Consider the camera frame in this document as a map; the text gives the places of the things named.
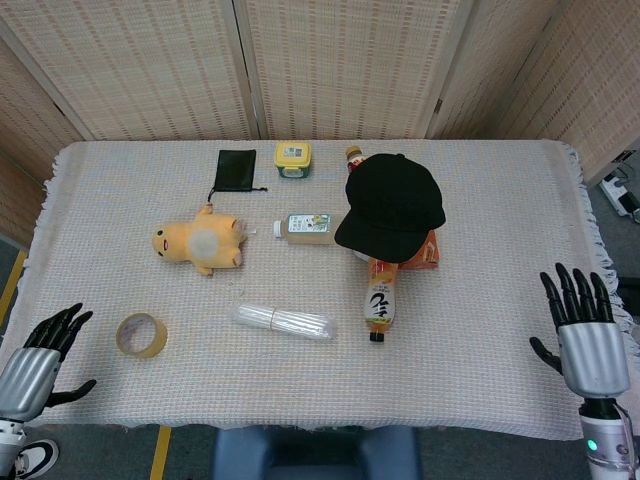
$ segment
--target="black pouch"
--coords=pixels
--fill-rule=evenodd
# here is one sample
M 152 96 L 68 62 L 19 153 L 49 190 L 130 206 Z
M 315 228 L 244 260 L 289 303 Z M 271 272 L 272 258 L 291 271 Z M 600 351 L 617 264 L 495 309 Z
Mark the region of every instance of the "black pouch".
M 214 192 L 266 190 L 266 188 L 253 188 L 255 165 L 255 150 L 220 150 L 216 181 L 209 192 L 209 201 Z

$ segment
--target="woven screen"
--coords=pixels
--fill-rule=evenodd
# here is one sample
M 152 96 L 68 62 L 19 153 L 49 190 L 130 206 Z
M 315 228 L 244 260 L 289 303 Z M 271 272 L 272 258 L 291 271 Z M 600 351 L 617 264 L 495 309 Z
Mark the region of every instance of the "woven screen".
M 223 0 L 1 0 L 97 139 L 249 138 Z
M 78 140 L 78 132 L 0 40 L 0 151 L 43 182 L 56 154 Z
M 474 138 L 513 82 L 557 0 L 486 0 L 468 25 L 430 138 Z
M 563 140 L 596 178 L 640 136 L 639 24 L 636 0 L 570 2 L 494 136 Z
M 0 152 L 0 234 L 28 247 L 44 197 L 43 187 Z
M 246 0 L 270 138 L 424 136 L 458 3 Z

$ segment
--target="power strip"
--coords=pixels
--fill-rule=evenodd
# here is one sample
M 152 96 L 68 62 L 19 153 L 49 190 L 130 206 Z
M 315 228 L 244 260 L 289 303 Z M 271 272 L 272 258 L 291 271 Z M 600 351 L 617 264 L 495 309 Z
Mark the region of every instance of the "power strip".
M 640 222 L 640 202 L 624 185 L 618 185 L 620 179 L 613 174 L 607 175 L 600 188 L 621 217 L 631 217 Z

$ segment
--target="shoe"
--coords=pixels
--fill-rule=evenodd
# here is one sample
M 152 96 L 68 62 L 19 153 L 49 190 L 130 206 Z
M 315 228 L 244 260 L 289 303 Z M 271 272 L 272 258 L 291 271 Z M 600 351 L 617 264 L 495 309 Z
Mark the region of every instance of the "shoe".
M 53 440 L 39 440 L 22 449 L 16 459 L 16 478 L 36 478 L 44 475 L 58 460 L 58 445 Z

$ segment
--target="yellow container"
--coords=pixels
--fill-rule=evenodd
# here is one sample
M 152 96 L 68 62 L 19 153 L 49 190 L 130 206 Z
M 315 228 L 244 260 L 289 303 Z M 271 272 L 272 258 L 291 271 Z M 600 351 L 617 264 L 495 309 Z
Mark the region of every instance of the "yellow container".
M 278 143 L 275 163 L 281 177 L 308 177 L 311 167 L 311 144 L 303 142 Z

